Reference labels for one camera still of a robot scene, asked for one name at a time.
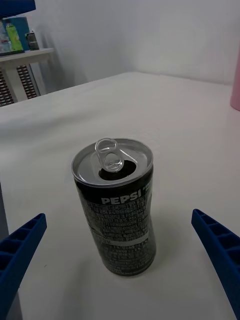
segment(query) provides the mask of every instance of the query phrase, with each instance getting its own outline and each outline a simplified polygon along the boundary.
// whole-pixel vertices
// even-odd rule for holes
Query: small container
[[[240,50],[236,64],[230,104],[234,109],[240,111]]]
[[[30,50],[39,50],[39,44],[34,32],[26,33],[26,41]]]
[[[146,270],[156,254],[152,151],[135,140],[105,138],[75,156],[72,173],[104,265],[120,276]]]

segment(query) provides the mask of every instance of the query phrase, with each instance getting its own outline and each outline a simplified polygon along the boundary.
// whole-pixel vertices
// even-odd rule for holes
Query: pink object
[[[231,106],[240,111],[240,50],[238,54],[238,60],[236,65],[235,79],[232,88]]]

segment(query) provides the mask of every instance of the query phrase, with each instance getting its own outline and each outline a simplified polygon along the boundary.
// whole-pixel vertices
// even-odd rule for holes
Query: table surface
[[[25,320],[234,320],[191,226],[198,208],[240,234],[240,112],[231,87],[124,73],[0,109],[0,179],[9,231],[38,213],[47,231],[19,288]],[[154,155],[157,255],[139,276],[102,264],[71,162],[103,137]]]

